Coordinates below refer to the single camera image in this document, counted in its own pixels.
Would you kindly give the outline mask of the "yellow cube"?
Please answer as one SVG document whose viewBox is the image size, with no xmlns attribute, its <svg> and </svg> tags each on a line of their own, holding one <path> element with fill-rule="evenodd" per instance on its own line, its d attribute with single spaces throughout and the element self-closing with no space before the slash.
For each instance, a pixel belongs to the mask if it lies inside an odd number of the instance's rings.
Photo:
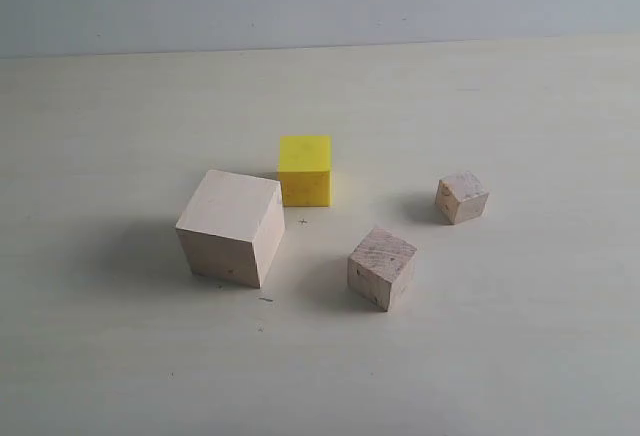
<svg viewBox="0 0 640 436">
<path fill-rule="evenodd" d="M 286 207 L 331 205 L 331 137 L 286 135 L 280 138 L 278 180 Z"/>
</svg>

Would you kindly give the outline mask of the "large wooden cube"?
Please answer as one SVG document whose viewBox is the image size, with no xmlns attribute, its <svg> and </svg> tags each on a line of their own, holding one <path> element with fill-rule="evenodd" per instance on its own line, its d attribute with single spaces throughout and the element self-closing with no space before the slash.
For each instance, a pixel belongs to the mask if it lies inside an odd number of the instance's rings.
<svg viewBox="0 0 640 436">
<path fill-rule="evenodd" d="M 281 185 L 209 170 L 175 229 L 192 273 L 260 288 L 285 232 Z"/>
</svg>

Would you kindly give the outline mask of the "medium wooden cube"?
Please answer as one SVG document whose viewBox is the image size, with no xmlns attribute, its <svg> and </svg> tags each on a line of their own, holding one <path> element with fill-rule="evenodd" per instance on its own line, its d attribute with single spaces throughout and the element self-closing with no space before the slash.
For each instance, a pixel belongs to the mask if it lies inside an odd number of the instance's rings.
<svg viewBox="0 0 640 436">
<path fill-rule="evenodd" d="M 391 232 L 374 227 L 347 260 L 347 285 L 389 312 L 411 282 L 417 248 Z"/>
</svg>

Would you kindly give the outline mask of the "small wooden cube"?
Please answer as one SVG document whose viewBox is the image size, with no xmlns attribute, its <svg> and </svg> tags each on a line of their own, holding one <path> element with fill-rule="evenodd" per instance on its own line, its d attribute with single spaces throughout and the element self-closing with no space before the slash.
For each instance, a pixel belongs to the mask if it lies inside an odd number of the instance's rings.
<svg viewBox="0 0 640 436">
<path fill-rule="evenodd" d="M 459 224 L 483 214 L 489 191 L 470 171 L 441 178 L 435 197 L 437 208 L 450 224 Z"/>
</svg>

